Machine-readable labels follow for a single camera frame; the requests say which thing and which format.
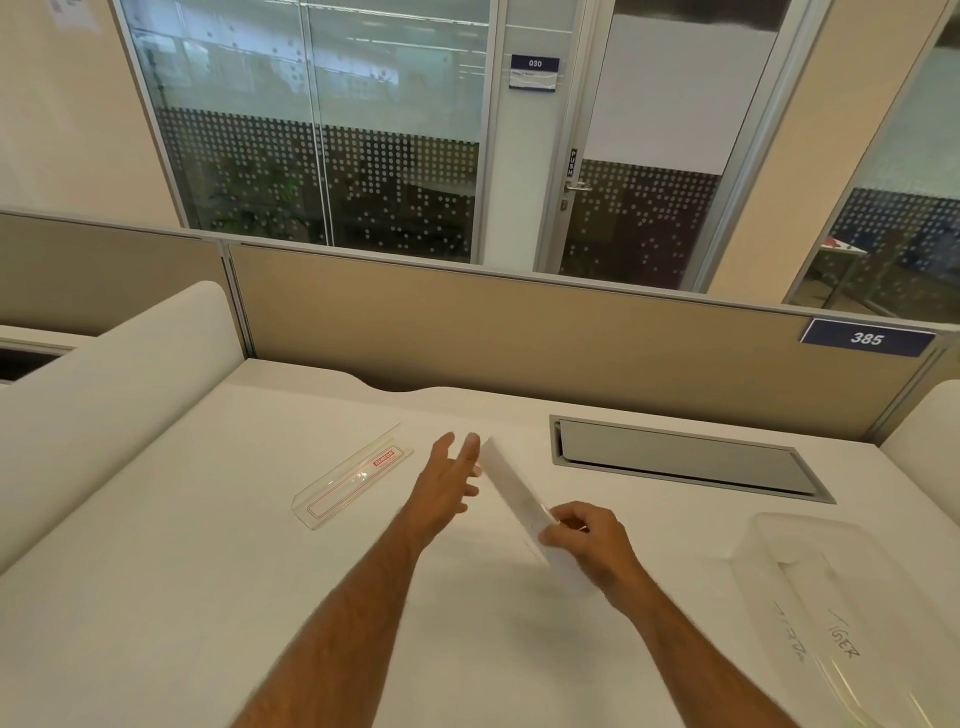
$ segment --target desk surface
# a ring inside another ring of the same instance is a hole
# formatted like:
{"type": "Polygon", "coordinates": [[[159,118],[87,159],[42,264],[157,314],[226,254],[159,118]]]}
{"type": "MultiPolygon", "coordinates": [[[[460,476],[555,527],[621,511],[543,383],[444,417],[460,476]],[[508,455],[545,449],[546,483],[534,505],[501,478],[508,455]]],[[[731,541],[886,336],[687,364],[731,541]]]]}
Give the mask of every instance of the desk surface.
{"type": "MultiPolygon", "coordinates": [[[[960,529],[866,444],[245,362],[0,578],[0,723],[223,725],[404,501],[429,444],[495,435],[548,502],[611,507],[651,574],[785,707],[726,558],[763,511],[856,522],[960,632],[960,529]],[[551,462],[551,414],[796,448],[836,505],[551,462]],[[293,496],[396,423],[416,448],[310,531],[293,496]]],[[[378,726],[681,726],[639,638],[570,599],[488,484],[423,554],[378,726]]]]}

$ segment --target door frame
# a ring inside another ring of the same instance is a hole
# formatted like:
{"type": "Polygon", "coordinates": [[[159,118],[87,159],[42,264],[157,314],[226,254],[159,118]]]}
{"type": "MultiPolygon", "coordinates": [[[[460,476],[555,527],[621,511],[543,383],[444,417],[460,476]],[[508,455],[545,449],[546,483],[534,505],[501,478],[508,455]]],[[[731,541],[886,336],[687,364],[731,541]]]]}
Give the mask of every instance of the door frame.
{"type": "MultiPolygon", "coordinates": [[[[747,107],[730,158],[697,236],[680,284],[680,290],[705,292],[726,251],[740,212],[753,189],[760,166],[780,125],[806,59],[820,33],[833,0],[791,0],[780,24],[770,55],[747,107]]],[[[566,232],[575,192],[564,192],[567,181],[577,182],[586,148],[593,105],[606,54],[615,0],[588,0],[593,18],[585,22],[578,40],[574,81],[567,102],[557,154],[552,164],[549,199],[543,206],[535,270],[557,274],[564,256],[566,232]],[[572,175],[568,165],[577,150],[572,175]],[[562,199],[567,210],[561,211],[562,199]]]]}

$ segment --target right hand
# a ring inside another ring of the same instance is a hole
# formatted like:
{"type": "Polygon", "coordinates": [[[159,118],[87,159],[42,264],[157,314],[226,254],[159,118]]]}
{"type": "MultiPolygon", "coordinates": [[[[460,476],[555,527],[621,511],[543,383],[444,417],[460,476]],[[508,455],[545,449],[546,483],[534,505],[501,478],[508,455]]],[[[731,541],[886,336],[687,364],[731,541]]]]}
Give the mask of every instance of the right hand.
{"type": "Polygon", "coordinates": [[[636,559],[623,523],[613,511],[579,500],[558,505],[550,513],[561,523],[544,528],[540,542],[569,551],[615,609],[624,614],[631,611],[650,577],[636,559]],[[588,530],[562,523],[576,521],[585,523],[588,530]]]}

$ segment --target beige fabric panel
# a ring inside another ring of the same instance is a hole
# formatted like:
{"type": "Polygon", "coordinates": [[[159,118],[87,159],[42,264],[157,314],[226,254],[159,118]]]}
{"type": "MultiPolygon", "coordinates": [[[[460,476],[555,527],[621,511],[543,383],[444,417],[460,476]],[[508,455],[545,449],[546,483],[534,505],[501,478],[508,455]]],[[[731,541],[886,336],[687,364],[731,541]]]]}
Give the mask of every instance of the beige fabric panel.
{"type": "Polygon", "coordinates": [[[711,296],[785,298],[947,0],[834,0],[711,296]]]}
{"type": "Polygon", "coordinates": [[[180,226],[109,0],[0,2],[0,205],[180,226]]]}
{"type": "Polygon", "coordinates": [[[229,299],[216,243],[0,214],[0,324],[101,334],[198,280],[229,299]]]}
{"type": "Polygon", "coordinates": [[[260,358],[858,439],[922,358],[802,345],[805,316],[232,247],[260,358]]]}
{"type": "Polygon", "coordinates": [[[930,390],[941,382],[950,379],[960,379],[960,338],[937,359],[917,386],[900,402],[890,417],[880,425],[871,439],[878,443],[885,441],[897,426],[906,419],[906,416],[929,394],[930,390]]]}

